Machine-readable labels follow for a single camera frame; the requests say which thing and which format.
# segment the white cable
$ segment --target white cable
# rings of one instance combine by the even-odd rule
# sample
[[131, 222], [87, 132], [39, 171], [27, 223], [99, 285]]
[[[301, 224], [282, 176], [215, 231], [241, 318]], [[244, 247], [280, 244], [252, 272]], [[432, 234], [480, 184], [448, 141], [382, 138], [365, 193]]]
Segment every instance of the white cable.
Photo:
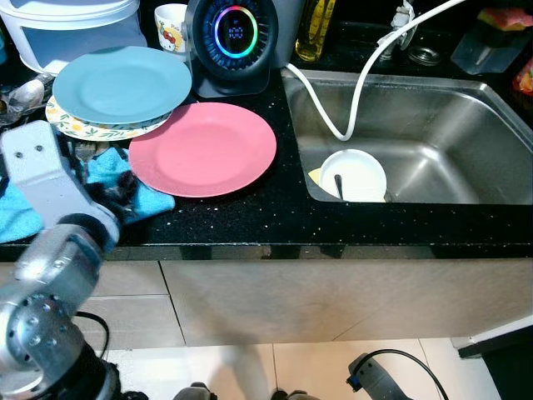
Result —
[[330, 128], [330, 131], [336, 136], [337, 139], [345, 142], [346, 140], [349, 140], [351, 138], [354, 127], [356, 126], [356, 117], [357, 117], [357, 108], [359, 106], [359, 97], [361, 96], [361, 90], [363, 89], [363, 84], [365, 83], [366, 75], [368, 75], [370, 68], [372, 67], [374, 62], [380, 57], [380, 55], [385, 51], [385, 49], [388, 48], [390, 45], [392, 45], [395, 42], [395, 40], [397, 40], [401, 35], [411, 30], [413, 27], [415, 27], [419, 23], [423, 23], [427, 19], [434, 17], [436, 14], [442, 13], [448, 8], [451, 8], [465, 1], [466, 0], [449, 0], [441, 4], [440, 6], [435, 7], [431, 9], [430, 11], [423, 13], [422, 15], [413, 19], [411, 22], [407, 23], [407, 25], [401, 27], [397, 31], [394, 31], [394, 33], [390, 35], [390, 37], [388, 37], [374, 51], [374, 53], [370, 56], [370, 58], [368, 58], [368, 61], [366, 62], [365, 67], [362, 69], [361, 74], [359, 75], [359, 79], [357, 80], [356, 90], [354, 91], [353, 99], [351, 100], [350, 120], [348, 123], [346, 134], [344, 135], [336, 128], [336, 126], [333, 124], [331, 119], [327, 116], [326, 110], [324, 110], [324, 107], [321, 105], [320, 100], [318, 99], [318, 96], [316, 95], [315, 91], [313, 90], [313, 87], [311, 86], [307, 78], [304, 76], [304, 74], [301, 73], [301, 71], [298, 68], [296, 68], [294, 65], [290, 63], [286, 65], [286, 68], [292, 73], [294, 73], [296, 77], [300, 79], [301, 82], [304, 84], [307, 91], [311, 95], [312, 101], [315, 103], [316, 109], [320, 113], [327, 127]]

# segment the digital display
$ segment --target digital display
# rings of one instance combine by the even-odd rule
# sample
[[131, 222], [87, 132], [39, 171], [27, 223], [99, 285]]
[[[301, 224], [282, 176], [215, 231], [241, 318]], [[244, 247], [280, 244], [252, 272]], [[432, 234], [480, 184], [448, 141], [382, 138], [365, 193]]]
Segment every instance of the digital display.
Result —
[[228, 57], [245, 57], [257, 43], [257, 21], [244, 7], [226, 8], [215, 22], [215, 40]]

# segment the black cable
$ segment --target black cable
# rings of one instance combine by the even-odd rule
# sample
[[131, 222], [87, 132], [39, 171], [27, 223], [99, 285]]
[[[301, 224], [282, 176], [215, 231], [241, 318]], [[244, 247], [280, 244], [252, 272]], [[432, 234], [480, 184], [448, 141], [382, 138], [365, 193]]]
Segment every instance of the black cable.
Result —
[[106, 353], [107, 351], [107, 346], [109, 346], [109, 336], [110, 336], [110, 332], [109, 332], [109, 326], [107, 325], [107, 322], [105, 319], [103, 319], [102, 317], [96, 315], [96, 314], [93, 314], [93, 313], [89, 313], [89, 312], [85, 312], [85, 311], [78, 311], [76, 312], [76, 317], [81, 317], [81, 318], [87, 318], [87, 319], [92, 319], [93, 321], [99, 323], [103, 330], [106, 331], [106, 341], [104, 342], [103, 344], [103, 350], [102, 350], [102, 354], [100, 354], [100, 358], [103, 357], [103, 355]]
[[435, 376], [435, 374], [422, 362], [420, 361], [418, 358], [416, 358], [415, 356], [412, 356], [410, 355], [408, 352], [402, 352], [402, 350], [395, 350], [394, 348], [384, 348], [382, 350], [376, 350], [375, 352], [369, 352], [365, 357], [363, 357], [361, 359], [360, 362], [357, 363], [357, 365], [353, 368], [353, 371], [351, 372], [351, 375], [356, 375], [357, 372], [359, 372], [359, 370], [361, 369], [361, 367], [363, 366], [364, 363], [366, 363], [368, 360], [370, 360], [371, 358], [373, 358], [374, 356], [377, 356], [378, 354], [385, 354], [385, 353], [394, 353], [394, 354], [400, 354], [402, 356], [405, 356], [407, 358], [410, 358], [411, 360], [413, 360], [415, 363], [417, 363], [418, 365], [420, 365], [422, 368], [424, 368], [424, 371], [426, 371], [427, 373], [429, 373], [431, 379], [433, 379], [433, 382], [435, 382], [435, 385], [439, 388], [439, 390], [441, 391], [442, 393], [442, 397], [444, 398], [444, 400], [449, 400], [448, 398], [448, 395], [446, 394], [446, 392], [444, 391], [444, 388], [442, 387], [441, 383], [439, 382], [439, 380], [437, 379], [437, 377]]

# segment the yellow bottle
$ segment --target yellow bottle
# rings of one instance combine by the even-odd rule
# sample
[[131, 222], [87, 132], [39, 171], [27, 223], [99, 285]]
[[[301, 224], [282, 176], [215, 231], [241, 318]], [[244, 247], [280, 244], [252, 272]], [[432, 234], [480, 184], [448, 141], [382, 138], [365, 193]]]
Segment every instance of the yellow bottle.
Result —
[[304, 61], [318, 61], [336, 0], [307, 0], [296, 37], [296, 54]]

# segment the floor tile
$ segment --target floor tile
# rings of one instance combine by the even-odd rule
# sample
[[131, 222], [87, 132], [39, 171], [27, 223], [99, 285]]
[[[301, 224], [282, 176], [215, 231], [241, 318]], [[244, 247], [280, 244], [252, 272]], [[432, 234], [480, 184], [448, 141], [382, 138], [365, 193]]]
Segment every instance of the floor tile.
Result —
[[[403, 350], [425, 361], [416, 339], [275, 344], [277, 382], [290, 392], [301, 389], [321, 400], [369, 400], [366, 392], [353, 393], [345, 383], [348, 365], [362, 353], [382, 348]], [[413, 399], [437, 400], [435, 384], [412, 360], [396, 354], [376, 357], [404, 393]]]
[[449, 398], [500, 400], [482, 358], [460, 359], [449, 338], [421, 339], [431, 371]]
[[172, 400], [192, 382], [204, 382], [220, 400], [268, 400], [276, 387], [272, 346], [178, 347], [111, 351], [123, 391]]

